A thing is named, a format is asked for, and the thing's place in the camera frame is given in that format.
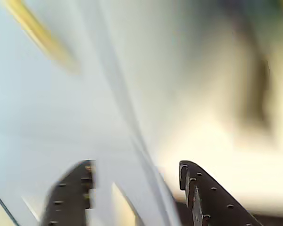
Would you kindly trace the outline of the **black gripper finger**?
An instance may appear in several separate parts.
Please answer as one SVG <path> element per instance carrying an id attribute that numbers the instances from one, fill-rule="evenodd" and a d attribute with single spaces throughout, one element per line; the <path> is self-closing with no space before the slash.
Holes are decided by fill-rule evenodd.
<path id="1" fill-rule="evenodd" d="M 190 226 L 260 226 L 236 199 L 202 167 L 179 162 L 179 186 L 185 191 Z"/>
<path id="2" fill-rule="evenodd" d="M 42 226 L 86 226 L 86 210 L 92 208 L 90 191 L 95 188 L 95 164 L 77 163 L 49 192 Z"/>

